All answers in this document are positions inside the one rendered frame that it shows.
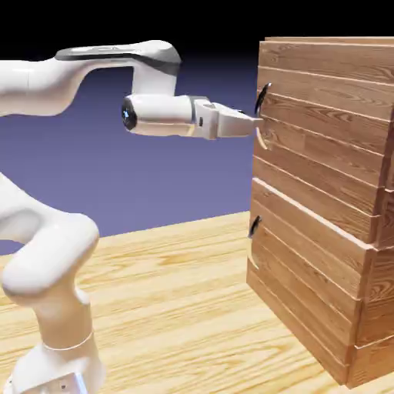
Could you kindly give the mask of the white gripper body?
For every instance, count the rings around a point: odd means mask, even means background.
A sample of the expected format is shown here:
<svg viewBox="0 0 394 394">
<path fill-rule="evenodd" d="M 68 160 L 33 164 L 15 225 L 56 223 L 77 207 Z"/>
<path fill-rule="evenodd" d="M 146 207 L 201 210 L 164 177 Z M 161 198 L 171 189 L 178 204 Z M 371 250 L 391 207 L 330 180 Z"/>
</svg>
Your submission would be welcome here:
<svg viewBox="0 0 394 394">
<path fill-rule="evenodd" d="M 255 119 L 239 110 L 214 103 L 219 111 L 217 136 L 219 138 L 246 137 L 255 130 Z"/>
</svg>

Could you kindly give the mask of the long curved metal handle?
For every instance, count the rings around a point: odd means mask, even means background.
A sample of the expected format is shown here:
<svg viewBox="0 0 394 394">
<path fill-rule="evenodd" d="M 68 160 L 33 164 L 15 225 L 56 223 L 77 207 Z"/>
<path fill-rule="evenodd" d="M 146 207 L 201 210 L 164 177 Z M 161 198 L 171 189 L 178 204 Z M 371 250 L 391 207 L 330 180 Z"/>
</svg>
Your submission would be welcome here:
<svg viewBox="0 0 394 394">
<path fill-rule="evenodd" d="M 265 95 L 266 95 L 266 93 L 269 90 L 271 85 L 272 85 L 271 82 L 266 83 L 263 86 L 262 91 L 259 93 L 259 95 L 258 95 L 258 97 L 256 99 L 256 102 L 255 102 L 255 115 L 259 115 L 262 103 L 264 102 L 264 99 L 265 99 Z M 257 137 L 257 139 L 259 141 L 259 144 L 262 146 L 263 149 L 267 150 L 268 147 L 267 147 L 267 145 L 266 145 L 266 143 L 265 143 L 265 141 L 264 141 L 264 139 L 262 137 L 262 133 L 260 132 L 260 128 L 259 128 L 258 125 L 255 127 L 255 130 L 256 130 L 256 137 Z"/>
</svg>

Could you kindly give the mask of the tall wooden cabinet door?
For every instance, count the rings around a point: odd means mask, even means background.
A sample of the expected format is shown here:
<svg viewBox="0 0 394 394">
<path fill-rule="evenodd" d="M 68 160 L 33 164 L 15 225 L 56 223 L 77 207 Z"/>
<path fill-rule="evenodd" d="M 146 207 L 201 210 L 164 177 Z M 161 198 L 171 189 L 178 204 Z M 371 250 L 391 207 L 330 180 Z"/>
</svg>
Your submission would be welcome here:
<svg viewBox="0 0 394 394">
<path fill-rule="evenodd" d="M 328 196 L 321 215 L 394 246 L 394 37 L 274 37 L 259 44 L 262 137 L 272 165 Z"/>
</svg>

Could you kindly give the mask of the light wooden cabinet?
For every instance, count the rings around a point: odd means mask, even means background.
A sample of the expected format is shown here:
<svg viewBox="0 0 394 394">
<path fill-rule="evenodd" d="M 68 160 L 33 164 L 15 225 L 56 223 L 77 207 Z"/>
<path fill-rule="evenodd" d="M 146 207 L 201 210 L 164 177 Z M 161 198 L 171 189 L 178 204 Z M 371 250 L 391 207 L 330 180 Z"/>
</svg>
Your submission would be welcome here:
<svg viewBox="0 0 394 394">
<path fill-rule="evenodd" d="M 348 382 L 342 385 L 353 389 L 394 372 L 394 246 L 364 242 L 322 216 L 328 196 L 267 162 L 262 157 L 267 150 L 255 137 L 252 180 L 270 185 L 296 207 L 290 212 L 276 207 L 272 212 L 360 276 L 356 351 Z"/>
</svg>

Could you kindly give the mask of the short wooden cabinet door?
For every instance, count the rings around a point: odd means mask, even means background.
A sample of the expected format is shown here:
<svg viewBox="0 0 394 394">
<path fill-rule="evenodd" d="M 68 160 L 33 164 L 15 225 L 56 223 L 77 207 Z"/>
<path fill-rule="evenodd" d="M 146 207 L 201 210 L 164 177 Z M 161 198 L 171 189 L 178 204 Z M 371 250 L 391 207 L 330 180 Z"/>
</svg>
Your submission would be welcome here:
<svg viewBox="0 0 394 394">
<path fill-rule="evenodd" d="M 280 192 L 252 180 L 250 223 L 260 215 L 246 281 L 340 384 L 346 384 L 356 351 L 362 300 L 360 276 L 272 212 L 296 207 Z"/>
</svg>

